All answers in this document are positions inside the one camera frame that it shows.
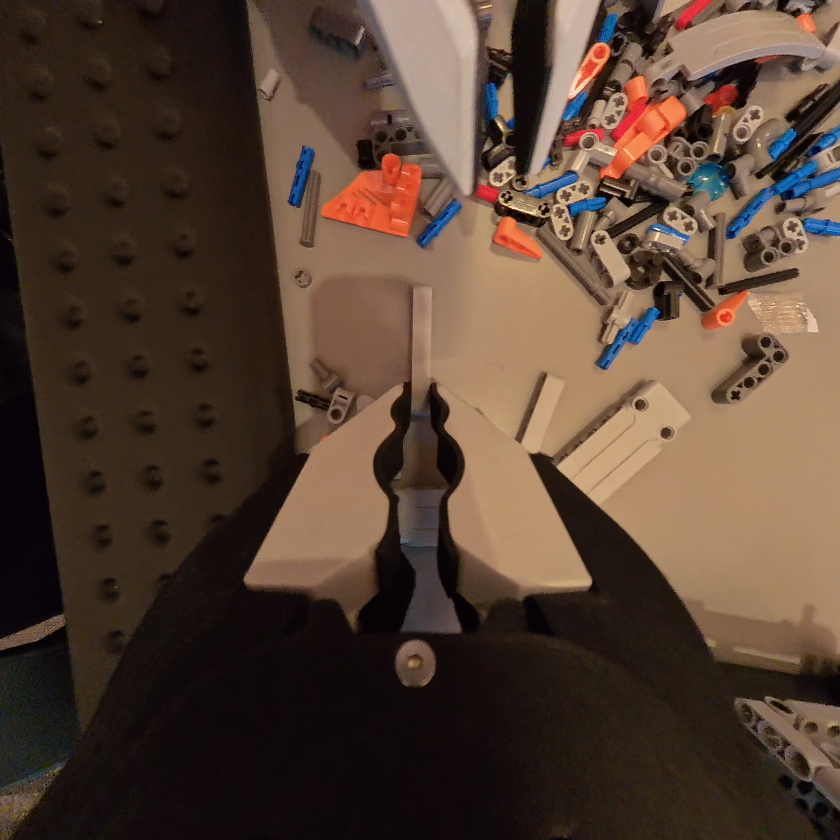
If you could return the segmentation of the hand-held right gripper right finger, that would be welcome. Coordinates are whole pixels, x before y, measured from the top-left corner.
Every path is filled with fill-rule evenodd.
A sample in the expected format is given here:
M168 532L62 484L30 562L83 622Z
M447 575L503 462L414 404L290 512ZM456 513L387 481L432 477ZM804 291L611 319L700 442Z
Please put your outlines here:
M447 595L521 601L588 590L592 577L529 452L438 384L431 424L445 482L437 566Z

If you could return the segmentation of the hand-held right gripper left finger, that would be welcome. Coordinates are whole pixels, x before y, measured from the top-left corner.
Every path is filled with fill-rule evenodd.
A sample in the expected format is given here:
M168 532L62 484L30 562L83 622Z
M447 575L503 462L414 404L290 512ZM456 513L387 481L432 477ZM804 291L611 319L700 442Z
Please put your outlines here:
M316 444L245 574L254 591L374 598L407 589L398 499L407 384Z

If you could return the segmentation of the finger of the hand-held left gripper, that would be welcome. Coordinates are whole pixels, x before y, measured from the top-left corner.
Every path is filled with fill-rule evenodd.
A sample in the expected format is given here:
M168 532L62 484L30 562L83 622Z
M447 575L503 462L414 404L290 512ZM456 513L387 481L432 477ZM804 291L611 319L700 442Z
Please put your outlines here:
M482 40L467 1L360 1L395 84L460 195L476 187Z
M512 107L519 175L537 175L545 164L601 6L598 1L516 2Z

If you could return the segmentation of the grey long bar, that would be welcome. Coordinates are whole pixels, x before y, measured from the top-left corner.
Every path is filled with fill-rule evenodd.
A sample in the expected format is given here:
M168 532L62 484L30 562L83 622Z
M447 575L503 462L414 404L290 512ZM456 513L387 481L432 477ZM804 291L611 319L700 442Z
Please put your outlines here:
M402 544L430 550L438 543L439 505L443 479L436 468L437 444L431 426L428 392L433 383L433 291L414 286L412 291L410 374L411 416L404 443L405 463L398 495Z

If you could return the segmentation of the short grey bar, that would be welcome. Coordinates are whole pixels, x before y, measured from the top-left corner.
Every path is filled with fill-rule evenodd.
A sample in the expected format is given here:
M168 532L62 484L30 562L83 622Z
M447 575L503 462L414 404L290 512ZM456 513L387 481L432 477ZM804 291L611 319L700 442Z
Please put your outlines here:
M555 374L546 371L539 374L516 435L519 444L531 455L542 451L564 385L564 379Z

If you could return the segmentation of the small black grey connector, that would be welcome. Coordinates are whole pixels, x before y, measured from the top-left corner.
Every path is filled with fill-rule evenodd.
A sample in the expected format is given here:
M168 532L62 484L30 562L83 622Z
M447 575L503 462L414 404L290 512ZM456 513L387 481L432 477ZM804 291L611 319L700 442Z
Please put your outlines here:
M345 388L338 387L330 395L319 395L298 389L295 401L310 406L325 413L328 422L333 426L342 425L347 421L350 410L354 405L356 394Z

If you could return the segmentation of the large orange wedge piece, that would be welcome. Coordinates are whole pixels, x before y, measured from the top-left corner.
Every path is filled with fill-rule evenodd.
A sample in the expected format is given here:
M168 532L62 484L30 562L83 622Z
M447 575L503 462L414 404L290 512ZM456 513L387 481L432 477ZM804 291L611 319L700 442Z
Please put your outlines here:
M421 167L386 154L381 168L363 171L321 208L321 216L378 233L410 234L423 179Z

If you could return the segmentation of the pile of small building parts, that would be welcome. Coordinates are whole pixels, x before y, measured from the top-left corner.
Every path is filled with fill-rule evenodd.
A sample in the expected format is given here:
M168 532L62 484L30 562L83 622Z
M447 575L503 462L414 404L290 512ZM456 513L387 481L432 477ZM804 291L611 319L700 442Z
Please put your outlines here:
M524 145L523 107L504 121L498 88L515 75L504 50L489 49L489 77L479 95L486 112L486 149L481 163L497 210L524 223L545 226L566 245L561 255L591 252L603 279L589 269L577 278L602 305L612 304L603 323L604 347L595 365L607 371L628 344L641 343L655 318L676 315L687 288L700 292L699 278L680 274L654 306L627 317L604 283L632 286L634 269L615 242L642 222L654 220L636 246L643 256L684 256L698 230L698 217L737 180L724 162L750 164L754 173L786 162L800 138L814 131L838 105L838 85L820 87L788 122L777 128L750 104L761 67L790 58L793 71L826 71L838 62L838 26L819 35L814 12L829 2L608 2L597 11L595 34L575 69L570 94L550 137L547 162L563 152L574 157L553 181L531 184L516 166Z

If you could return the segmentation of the grey axle rod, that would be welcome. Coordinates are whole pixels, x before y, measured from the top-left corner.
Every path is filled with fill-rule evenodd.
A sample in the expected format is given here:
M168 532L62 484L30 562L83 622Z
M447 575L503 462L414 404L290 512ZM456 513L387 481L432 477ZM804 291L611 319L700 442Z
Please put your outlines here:
M302 221L299 244L304 248L314 247L316 225L319 217L320 188L321 175L317 170L311 169L301 205Z

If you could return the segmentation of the small orange wedge piece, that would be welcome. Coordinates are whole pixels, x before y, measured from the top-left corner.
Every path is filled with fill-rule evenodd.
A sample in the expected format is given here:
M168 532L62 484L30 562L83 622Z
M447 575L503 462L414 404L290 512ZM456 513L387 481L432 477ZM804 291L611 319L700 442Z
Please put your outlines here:
M518 256L541 260L543 251L532 236L525 233L513 217L502 217L492 242Z

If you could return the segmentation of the black studded panel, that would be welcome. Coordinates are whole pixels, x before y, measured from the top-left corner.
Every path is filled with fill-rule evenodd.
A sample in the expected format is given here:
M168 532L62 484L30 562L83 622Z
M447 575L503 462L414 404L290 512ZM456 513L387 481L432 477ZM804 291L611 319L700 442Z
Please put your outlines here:
M246 2L2 2L2 142L77 714L293 437Z

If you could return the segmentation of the dark grey angled beam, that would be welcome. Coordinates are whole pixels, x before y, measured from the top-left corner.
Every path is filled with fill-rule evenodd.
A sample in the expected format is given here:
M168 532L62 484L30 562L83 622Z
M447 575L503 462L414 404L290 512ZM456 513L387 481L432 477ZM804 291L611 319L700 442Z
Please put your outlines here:
M762 332L743 338L741 349L743 360L740 366L721 381L710 394L715 404L724 406L741 404L790 358L787 349L771 332Z

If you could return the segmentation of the grey perforated frame piece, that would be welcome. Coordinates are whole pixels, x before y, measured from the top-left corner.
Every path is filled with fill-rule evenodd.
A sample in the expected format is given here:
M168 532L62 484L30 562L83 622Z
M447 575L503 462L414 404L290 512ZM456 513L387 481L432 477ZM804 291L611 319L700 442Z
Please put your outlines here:
M800 782L839 806L839 707L801 700L738 697L742 724Z

